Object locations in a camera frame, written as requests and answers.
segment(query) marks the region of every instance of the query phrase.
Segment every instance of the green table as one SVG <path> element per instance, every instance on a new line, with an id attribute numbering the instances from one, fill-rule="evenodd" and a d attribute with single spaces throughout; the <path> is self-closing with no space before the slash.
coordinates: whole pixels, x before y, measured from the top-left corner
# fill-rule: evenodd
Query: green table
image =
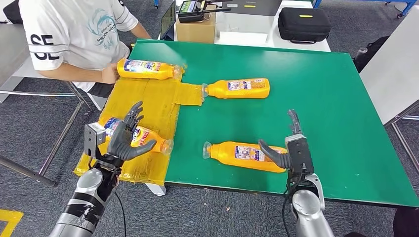
<path id="1" fill-rule="evenodd" d="M 202 158 L 205 141 L 284 147 L 288 109 L 299 115 L 325 198 L 419 206 L 349 54 L 139 40 L 132 59 L 187 64 L 182 81 L 268 78 L 266 99 L 206 98 L 181 106 L 166 182 L 280 194 L 286 173 L 223 165 Z"/>

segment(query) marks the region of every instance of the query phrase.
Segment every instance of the silver robotic arm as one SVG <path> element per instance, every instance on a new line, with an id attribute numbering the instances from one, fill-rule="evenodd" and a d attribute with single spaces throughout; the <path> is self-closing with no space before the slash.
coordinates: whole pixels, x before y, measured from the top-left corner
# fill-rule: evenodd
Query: silver robotic arm
<path id="1" fill-rule="evenodd" d="M 102 155 L 97 147 L 105 142 L 105 128 L 98 123 L 84 127 L 84 152 L 95 158 L 96 162 L 79 178 L 76 190 L 50 237 L 93 235 L 110 196 L 118 186 L 118 176 L 124 162 L 149 152 L 156 144 L 156 141 L 152 140 L 136 148 L 130 145 L 135 128 L 143 118 L 138 116 L 142 110 L 142 101 L 131 108 L 124 121 L 115 128 L 105 155 Z"/>
<path id="2" fill-rule="evenodd" d="M 297 237 L 334 237 L 333 232 L 323 215 L 325 199 L 319 177 L 314 173 L 313 161 L 308 148 L 307 138 L 302 134 L 298 116 L 294 110 L 288 114 L 293 120 L 293 134 L 285 138 L 287 154 L 279 154 L 262 140 L 260 149 L 279 167 L 288 170 L 287 190 L 282 217 L 288 237 L 290 233 L 285 222 L 285 206 L 289 201 L 297 218 Z"/>

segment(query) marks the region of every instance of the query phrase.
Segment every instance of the cardboard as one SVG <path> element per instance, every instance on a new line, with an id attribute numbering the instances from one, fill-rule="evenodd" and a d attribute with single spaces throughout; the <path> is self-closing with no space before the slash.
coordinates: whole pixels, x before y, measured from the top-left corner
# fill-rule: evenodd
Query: cardboard
<path id="1" fill-rule="evenodd" d="M 216 6 L 208 5 L 207 10 Z M 176 17 L 177 41 L 214 43 L 215 38 L 215 12 L 207 13 L 201 22 L 180 23 Z"/>

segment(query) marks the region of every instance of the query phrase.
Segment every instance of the black lettering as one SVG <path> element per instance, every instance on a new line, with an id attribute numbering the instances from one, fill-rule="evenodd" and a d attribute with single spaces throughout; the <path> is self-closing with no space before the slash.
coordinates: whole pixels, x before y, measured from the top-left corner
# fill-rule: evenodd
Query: black lettering
<path id="1" fill-rule="evenodd" d="M 54 45 L 54 43 L 48 43 L 46 40 L 52 39 L 52 35 L 41 35 L 44 45 Z"/>
<path id="2" fill-rule="evenodd" d="M 33 35 L 31 35 L 31 42 L 32 42 L 33 45 L 42 45 L 40 42 L 35 41 L 35 39 L 38 40 L 38 41 L 41 41 L 41 38 L 39 36 L 33 34 Z M 48 55 L 46 53 L 44 53 L 43 56 L 40 56 L 37 53 L 34 53 L 34 55 L 39 60 L 45 60 L 48 57 Z"/>
<path id="3" fill-rule="evenodd" d="M 48 54 L 48 59 L 49 60 L 56 60 L 56 59 L 59 59 L 60 58 L 60 56 L 52 56 L 50 53 Z"/>
<path id="4" fill-rule="evenodd" d="M 42 45 L 41 38 L 42 38 L 42 42 L 43 42 L 44 45 L 54 45 L 54 43 L 52 43 L 52 42 L 47 42 L 47 40 L 52 39 L 52 35 L 41 35 L 41 37 L 39 37 L 35 34 L 31 35 L 32 44 L 33 45 Z M 46 59 L 56 60 L 56 59 L 60 58 L 59 56 L 52 56 L 50 53 L 44 53 L 44 54 L 34 53 L 34 54 L 35 54 L 35 57 L 38 58 L 39 60 L 46 60 Z"/>
<path id="5" fill-rule="evenodd" d="M 50 40 L 52 39 L 52 35 L 42 35 L 42 41 L 45 45 L 54 45 L 54 43 L 52 42 L 47 42 L 46 40 Z M 48 59 L 49 60 L 56 60 L 59 59 L 60 56 L 52 56 L 50 53 L 48 54 Z"/>
<path id="6" fill-rule="evenodd" d="M 35 45 L 40 45 L 41 44 L 39 42 L 36 42 L 34 39 L 37 39 L 37 40 L 41 41 L 41 38 L 39 36 L 37 36 L 35 34 L 31 35 L 31 42 L 32 42 L 32 44 L 35 44 Z"/>

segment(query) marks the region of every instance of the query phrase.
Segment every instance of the white t-shirt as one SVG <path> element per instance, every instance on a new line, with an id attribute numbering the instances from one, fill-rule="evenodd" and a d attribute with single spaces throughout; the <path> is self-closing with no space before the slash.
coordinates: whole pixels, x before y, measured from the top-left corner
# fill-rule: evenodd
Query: white t-shirt
<path id="1" fill-rule="evenodd" d="M 57 69 L 63 62 L 102 70 L 129 55 L 117 29 L 138 23 L 118 0 L 20 0 L 20 13 L 35 70 Z M 94 82 L 74 82 L 89 91 Z"/>

